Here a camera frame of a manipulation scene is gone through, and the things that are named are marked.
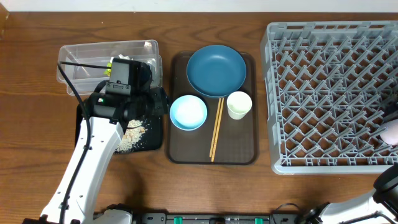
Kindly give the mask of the yellow snack wrapper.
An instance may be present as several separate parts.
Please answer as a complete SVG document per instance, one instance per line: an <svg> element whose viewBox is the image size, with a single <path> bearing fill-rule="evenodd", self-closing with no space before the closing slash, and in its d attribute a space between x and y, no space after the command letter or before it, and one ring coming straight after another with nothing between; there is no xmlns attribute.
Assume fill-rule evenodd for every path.
<svg viewBox="0 0 398 224"><path fill-rule="evenodd" d="M105 75L107 75L107 76L110 76L111 75L111 66L112 66L112 63L108 63L107 64L107 69L104 71L104 74Z"/></svg>

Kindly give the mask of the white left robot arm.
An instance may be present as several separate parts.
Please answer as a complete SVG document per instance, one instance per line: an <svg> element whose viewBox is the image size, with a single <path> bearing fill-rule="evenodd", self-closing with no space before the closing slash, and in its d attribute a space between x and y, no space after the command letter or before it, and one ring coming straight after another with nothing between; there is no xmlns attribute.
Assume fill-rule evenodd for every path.
<svg viewBox="0 0 398 224"><path fill-rule="evenodd" d="M131 209L108 207L95 217L96 199L111 157L130 121L168 114L162 87L151 88L152 72L144 62L116 58L109 80L100 82L85 100L78 97L83 119L75 150L57 191L38 219L24 223L132 223Z"/></svg>

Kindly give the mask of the white tissue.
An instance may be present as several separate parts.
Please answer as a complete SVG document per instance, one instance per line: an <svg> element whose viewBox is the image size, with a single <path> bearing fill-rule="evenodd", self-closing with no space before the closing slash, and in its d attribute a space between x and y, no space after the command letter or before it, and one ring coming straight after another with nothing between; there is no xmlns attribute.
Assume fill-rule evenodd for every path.
<svg viewBox="0 0 398 224"><path fill-rule="evenodd" d="M138 61L138 62L144 62L144 63L146 63L148 66L149 66L149 68L151 69L151 70L155 70L156 69L156 67L155 67L155 65L153 64L153 62L152 62L152 60L151 59L149 59L149 60L147 60L147 59L136 59L136 58L133 58L133 57L130 57L130 56L125 56L125 55L123 55L123 54L119 54L119 55L117 55L117 56L115 56L115 57L111 57L110 58L110 60L109 60L109 62L107 63L107 67L110 67L111 65L112 65L112 62L113 62L113 60L114 59L116 59L116 58L118 58L118 59L125 59L125 60L134 60L134 61Z"/></svg>

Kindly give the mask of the light blue bowl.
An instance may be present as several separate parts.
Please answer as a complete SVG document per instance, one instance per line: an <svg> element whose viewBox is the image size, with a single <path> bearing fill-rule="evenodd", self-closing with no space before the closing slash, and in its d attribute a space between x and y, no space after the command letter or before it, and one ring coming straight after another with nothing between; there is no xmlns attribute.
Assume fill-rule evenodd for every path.
<svg viewBox="0 0 398 224"><path fill-rule="evenodd" d="M193 131L204 124L208 110L201 98L183 95L172 103L169 115L175 127L183 131Z"/></svg>

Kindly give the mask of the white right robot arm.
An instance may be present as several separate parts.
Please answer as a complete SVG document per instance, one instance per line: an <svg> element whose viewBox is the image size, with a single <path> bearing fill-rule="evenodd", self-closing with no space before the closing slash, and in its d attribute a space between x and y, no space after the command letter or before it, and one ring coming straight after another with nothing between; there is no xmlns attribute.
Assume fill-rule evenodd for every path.
<svg viewBox="0 0 398 224"><path fill-rule="evenodd" d="M373 190L340 203L324 203L296 223L397 223L397 165L385 170Z"/></svg>

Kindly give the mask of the white rice pile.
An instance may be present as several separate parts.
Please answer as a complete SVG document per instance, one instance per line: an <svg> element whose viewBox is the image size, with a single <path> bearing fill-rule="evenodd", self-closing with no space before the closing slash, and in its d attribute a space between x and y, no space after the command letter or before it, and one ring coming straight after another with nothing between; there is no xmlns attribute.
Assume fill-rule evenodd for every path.
<svg viewBox="0 0 398 224"><path fill-rule="evenodd" d="M124 154L133 152L138 146L142 146L140 141L146 131L147 129L144 127L143 121L131 120L127 125L126 132L117 146L115 153Z"/></svg>

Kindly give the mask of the pink cup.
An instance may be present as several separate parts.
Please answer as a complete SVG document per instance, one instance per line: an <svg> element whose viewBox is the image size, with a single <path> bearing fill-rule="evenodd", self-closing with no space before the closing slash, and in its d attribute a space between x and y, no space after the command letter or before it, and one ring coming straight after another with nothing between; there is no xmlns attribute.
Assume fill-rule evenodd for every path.
<svg viewBox="0 0 398 224"><path fill-rule="evenodd" d="M381 139L389 145L396 146L398 143L398 120L389 121L381 125Z"/></svg>

